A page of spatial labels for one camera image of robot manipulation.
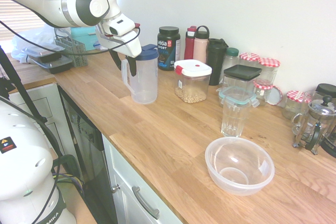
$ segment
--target red and white lid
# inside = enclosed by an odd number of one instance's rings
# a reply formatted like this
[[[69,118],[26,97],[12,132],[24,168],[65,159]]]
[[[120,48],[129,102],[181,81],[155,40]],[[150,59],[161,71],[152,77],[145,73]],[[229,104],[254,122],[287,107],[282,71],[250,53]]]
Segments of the red and white lid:
[[[257,83],[256,81],[253,81],[253,84],[256,88],[259,88],[259,89],[263,89],[263,90],[268,90],[268,89],[272,89],[274,85],[263,85],[262,83],[260,83],[260,81],[262,80],[258,80],[259,83]]]
[[[295,102],[299,102],[302,103],[303,100],[305,99],[305,93],[302,91],[298,91],[298,90],[291,90],[287,92],[287,98],[295,101]]]
[[[260,58],[259,64],[265,67],[278,68],[280,67],[280,61],[272,58]]]
[[[278,105],[282,100],[282,91],[277,87],[273,86],[271,92],[267,97],[267,103],[270,105]]]
[[[244,52],[239,57],[242,60],[247,60],[247,61],[257,61],[260,59],[260,56],[257,54],[254,54],[253,52]]]
[[[212,68],[199,60],[179,60],[174,63],[174,69],[177,74],[183,74],[188,77],[209,76]]]

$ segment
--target pitcher handle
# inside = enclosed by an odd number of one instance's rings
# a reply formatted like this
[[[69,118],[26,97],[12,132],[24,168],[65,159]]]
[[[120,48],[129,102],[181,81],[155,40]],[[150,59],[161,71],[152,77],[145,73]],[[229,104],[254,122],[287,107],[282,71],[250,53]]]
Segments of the pitcher handle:
[[[135,95],[135,91],[132,89],[132,87],[127,82],[127,77],[128,77],[127,76],[128,75],[127,64],[128,64],[127,60],[121,61],[121,78],[124,84],[126,85],[126,87],[131,91],[131,94]]]
[[[321,123],[318,122],[317,124],[315,124],[313,137],[311,138],[310,142],[305,145],[306,150],[311,151],[314,148],[314,146],[318,143],[320,131],[321,131]]]
[[[300,116],[300,115],[302,115],[302,113],[298,113],[298,114],[296,114],[296,115],[294,115],[293,117],[292,117],[292,119],[291,119],[291,122],[292,122],[292,124],[294,125],[294,126],[299,126],[299,122],[295,122],[295,119],[298,117],[298,116]]]

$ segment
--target pink water bottle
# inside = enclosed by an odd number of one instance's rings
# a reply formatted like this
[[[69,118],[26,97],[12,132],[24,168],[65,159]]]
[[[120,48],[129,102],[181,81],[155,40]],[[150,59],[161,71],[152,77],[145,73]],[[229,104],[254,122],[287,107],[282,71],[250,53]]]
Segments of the pink water bottle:
[[[196,26],[191,26],[185,33],[185,50],[184,59],[191,60],[194,57],[194,42],[195,42]]]
[[[201,27],[204,27],[206,31],[199,31]],[[206,63],[206,49],[209,44],[210,32],[206,26],[199,26],[195,33],[194,42],[194,60]]]

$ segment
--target white kitchen cabinet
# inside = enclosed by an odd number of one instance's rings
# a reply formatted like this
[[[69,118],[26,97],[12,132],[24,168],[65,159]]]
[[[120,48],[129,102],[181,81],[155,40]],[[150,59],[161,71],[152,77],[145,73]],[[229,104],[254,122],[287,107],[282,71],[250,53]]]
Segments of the white kitchen cabinet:
[[[63,154],[71,154],[77,159],[75,147],[72,142],[69,126],[64,114],[57,85],[52,83],[45,86],[28,89],[27,93],[29,94],[38,112],[47,118],[48,122],[46,122],[46,126],[55,135],[61,152]],[[21,109],[31,113],[19,92],[10,94],[9,99],[17,104]],[[40,126],[36,122],[34,124],[43,133]]]
[[[111,186],[118,188],[113,194],[118,224],[182,224],[104,136],[103,142]]]

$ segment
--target white wall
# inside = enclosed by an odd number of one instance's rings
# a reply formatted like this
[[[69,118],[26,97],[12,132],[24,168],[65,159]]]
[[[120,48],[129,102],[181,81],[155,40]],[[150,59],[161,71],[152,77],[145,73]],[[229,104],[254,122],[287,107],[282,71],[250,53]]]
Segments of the white wall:
[[[336,85],[336,0],[118,0],[141,23],[142,45],[156,44],[160,26],[206,25],[240,52],[280,60],[275,84],[283,92]]]

